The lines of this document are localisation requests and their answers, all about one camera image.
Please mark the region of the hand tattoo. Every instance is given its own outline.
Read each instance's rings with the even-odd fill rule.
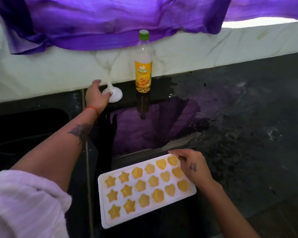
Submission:
[[[193,164],[193,163],[191,162],[190,170],[193,170],[194,172],[196,172],[196,163]]]
[[[90,124],[77,124],[75,128],[73,128],[68,134],[72,134],[79,138],[79,144],[84,144],[87,140],[88,134],[91,131]]]

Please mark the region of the yellow jelly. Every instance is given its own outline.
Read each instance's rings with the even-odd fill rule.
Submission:
[[[112,205],[111,209],[108,211],[108,214],[110,215],[111,219],[114,219],[120,216],[119,212],[120,212],[120,206]]]
[[[115,186],[115,180],[116,180],[116,178],[109,176],[108,179],[105,180],[105,183],[107,184],[107,188],[109,188],[111,186]]]
[[[126,204],[124,204],[124,208],[127,214],[129,214],[130,212],[134,212],[136,210],[136,202],[128,199]]]
[[[147,172],[148,175],[151,175],[154,173],[154,165],[153,164],[147,164],[145,167],[145,171]]]
[[[147,207],[150,204],[150,197],[142,194],[138,202],[142,208]]]
[[[131,172],[132,176],[135,179],[141,178],[142,177],[142,168],[134,168],[133,171]]]
[[[128,185],[125,185],[121,189],[121,192],[123,193],[124,198],[127,196],[131,196],[131,194],[132,194],[131,190],[132,190],[132,186],[128,186]]]
[[[166,160],[157,160],[156,165],[159,169],[165,169],[167,166]]]
[[[159,185],[159,178],[156,176],[151,176],[150,179],[148,180],[148,183],[151,188],[156,187]]]
[[[108,194],[107,194],[107,197],[109,199],[109,203],[112,202],[113,200],[117,200],[117,194],[118,194],[118,191],[114,191],[114,190],[111,190]]]
[[[144,191],[146,189],[146,182],[144,182],[143,180],[138,180],[135,184],[135,188],[138,192]]]
[[[169,164],[171,164],[172,166],[177,165],[178,163],[178,158],[175,155],[169,156],[168,157],[168,162]]]
[[[121,183],[127,182],[129,181],[129,173],[126,172],[122,172],[120,176],[118,176],[118,178],[120,179]]]
[[[161,202],[164,200],[164,193],[161,189],[155,189],[152,193],[152,198],[155,200],[155,202]]]
[[[165,187],[165,191],[168,195],[170,196],[174,196],[174,193],[175,193],[175,186],[173,184],[170,184],[170,185],[167,185]]]
[[[172,169],[172,173],[177,178],[181,178],[182,177],[182,174],[183,174],[183,172],[182,172],[182,170],[181,170],[180,167]]]
[[[160,174],[160,177],[162,178],[162,180],[164,182],[169,182],[169,180],[170,180],[170,172],[169,171],[163,172],[163,173]]]
[[[188,182],[186,180],[181,180],[177,183],[179,190],[186,192],[188,190]]]

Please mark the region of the yellow bottle label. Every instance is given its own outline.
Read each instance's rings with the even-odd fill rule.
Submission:
[[[135,61],[136,85],[140,88],[147,88],[151,85],[152,62],[139,63]]]

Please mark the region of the white marble wall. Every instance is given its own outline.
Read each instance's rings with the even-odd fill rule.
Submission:
[[[298,52],[298,22],[231,28],[218,35],[179,32],[153,43],[153,76],[211,68]],[[84,88],[94,79],[133,79],[132,48],[69,51],[58,47],[31,56],[9,53],[0,24],[0,102]]]

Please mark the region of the green bottle cap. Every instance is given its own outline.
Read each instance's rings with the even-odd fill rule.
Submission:
[[[149,40],[149,32],[147,30],[140,30],[139,31],[139,39],[142,41]]]

